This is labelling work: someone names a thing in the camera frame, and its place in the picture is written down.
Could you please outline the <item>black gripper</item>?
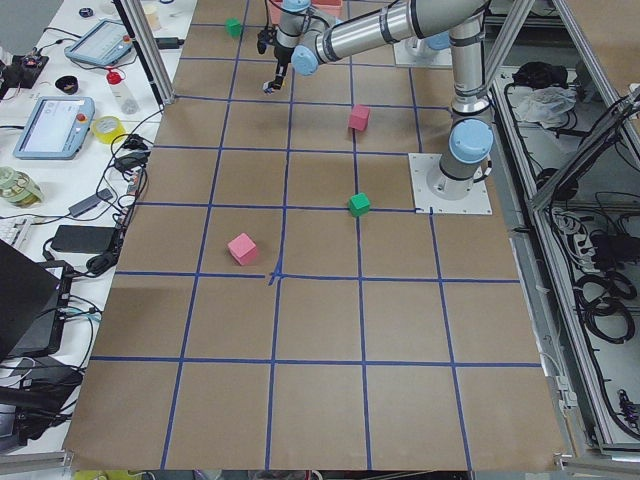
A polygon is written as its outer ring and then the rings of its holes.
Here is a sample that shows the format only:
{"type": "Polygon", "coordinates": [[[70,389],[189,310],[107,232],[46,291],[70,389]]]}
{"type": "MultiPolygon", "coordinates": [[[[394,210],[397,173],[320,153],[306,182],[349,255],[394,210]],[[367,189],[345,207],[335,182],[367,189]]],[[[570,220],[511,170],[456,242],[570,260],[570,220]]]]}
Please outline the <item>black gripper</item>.
{"type": "Polygon", "coordinates": [[[290,64],[290,50],[275,49],[274,56],[277,60],[275,77],[273,81],[265,82],[263,84],[263,89],[279,92],[285,87],[284,80],[286,78],[288,66],[290,64]]]}

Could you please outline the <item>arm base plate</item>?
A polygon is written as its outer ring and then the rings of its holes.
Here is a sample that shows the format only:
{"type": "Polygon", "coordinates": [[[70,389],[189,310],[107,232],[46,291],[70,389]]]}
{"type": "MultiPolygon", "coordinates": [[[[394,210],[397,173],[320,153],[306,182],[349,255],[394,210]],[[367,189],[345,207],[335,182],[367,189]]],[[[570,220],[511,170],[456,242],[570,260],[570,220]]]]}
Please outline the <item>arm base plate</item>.
{"type": "Polygon", "coordinates": [[[451,69],[451,49],[434,50],[426,43],[413,47],[408,41],[393,46],[395,64],[407,68],[451,69]]]}
{"type": "Polygon", "coordinates": [[[414,210],[421,214],[491,215],[491,202],[478,167],[472,179],[453,180],[440,169],[441,154],[409,153],[414,210]]]}

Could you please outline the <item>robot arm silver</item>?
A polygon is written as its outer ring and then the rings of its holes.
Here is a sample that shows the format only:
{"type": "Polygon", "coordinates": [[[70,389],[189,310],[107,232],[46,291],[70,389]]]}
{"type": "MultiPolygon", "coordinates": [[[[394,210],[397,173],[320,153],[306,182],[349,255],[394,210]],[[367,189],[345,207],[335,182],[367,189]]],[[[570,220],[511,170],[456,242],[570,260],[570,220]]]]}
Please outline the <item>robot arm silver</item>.
{"type": "Polygon", "coordinates": [[[484,61],[485,1],[393,1],[348,20],[340,20],[309,1],[283,1],[280,18],[257,36],[257,50],[273,48],[276,70],[263,89],[280,89],[287,71],[310,76],[323,64],[384,45],[412,40],[431,44],[443,37],[451,54],[453,121],[446,151],[427,174],[435,195],[459,199],[482,181],[477,171],[489,162],[494,143],[484,119],[490,107],[484,61]]]}
{"type": "Polygon", "coordinates": [[[408,51],[416,57],[429,57],[448,49],[449,45],[449,32],[443,31],[426,38],[411,38],[408,51]]]}

